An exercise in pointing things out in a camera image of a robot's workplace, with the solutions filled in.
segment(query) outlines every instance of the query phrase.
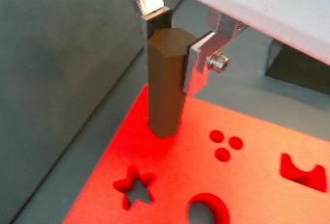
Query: hexagonal wooden block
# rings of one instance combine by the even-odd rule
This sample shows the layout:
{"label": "hexagonal wooden block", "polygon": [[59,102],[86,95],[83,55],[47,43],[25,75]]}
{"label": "hexagonal wooden block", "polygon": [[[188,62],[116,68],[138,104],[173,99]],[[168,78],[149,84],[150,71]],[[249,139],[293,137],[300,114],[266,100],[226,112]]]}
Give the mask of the hexagonal wooden block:
{"label": "hexagonal wooden block", "polygon": [[161,29],[149,41],[150,128],[160,137],[177,134],[186,94],[189,46],[197,37],[181,28]]}

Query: cutout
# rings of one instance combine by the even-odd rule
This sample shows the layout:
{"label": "cutout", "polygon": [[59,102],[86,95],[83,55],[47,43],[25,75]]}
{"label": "cutout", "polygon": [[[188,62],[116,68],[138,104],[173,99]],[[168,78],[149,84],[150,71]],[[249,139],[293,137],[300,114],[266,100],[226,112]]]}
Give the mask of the cutout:
{"label": "cutout", "polygon": [[216,224],[214,214],[210,207],[204,203],[190,206],[190,224]]}
{"label": "cutout", "polygon": [[[197,219],[192,211],[202,211],[208,219]],[[210,193],[198,194],[189,203],[189,220],[190,224],[230,224],[230,212],[226,204],[220,197]]]}
{"label": "cutout", "polygon": [[240,137],[237,137],[237,136],[232,137],[229,143],[230,143],[230,146],[234,150],[242,149],[244,142],[242,142],[242,139]]}
{"label": "cutout", "polygon": [[128,177],[114,182],[114,188],[121,191],[124,196],[124,208],[130,209],[137,201],[146,204],[154,203],[154,196],[150,193],[157,176],[153,173],[141,174],[136,166],[129,167]]}
{"label": "cutout", "polygon": [[214,155],[222,162],[228,162],[232,159],[232,153],[225,148],[218,149]]}
{"label": "cutout", "polygon": [[327,192],[327,174],[325,168],[321,165],[316,165],[309,172],[303,171],[295,165],[292,156],[289,154],[283,154],[280,174],[288,180],[321,192]]}
{"label": "cutout", "polygon": [[225,140],[225,135],[221,130],[212,130],[209,137],[214,143],[221,143]]}

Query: red shape sorter board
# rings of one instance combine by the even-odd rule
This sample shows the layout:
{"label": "red shape sorter board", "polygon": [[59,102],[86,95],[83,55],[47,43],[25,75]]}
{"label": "red shape sorter board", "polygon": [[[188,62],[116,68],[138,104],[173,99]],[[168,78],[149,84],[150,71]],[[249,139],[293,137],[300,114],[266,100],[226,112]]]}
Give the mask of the red shape sorter board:
{"label": "red shape sorter board", "polygon": [[[329,169],[329,142],[194,98],[160,139],[145,88],[65,223],[186,224],[196,202],[217,223],[330,223]],[[134,180],[152,203],[130,202]]]}

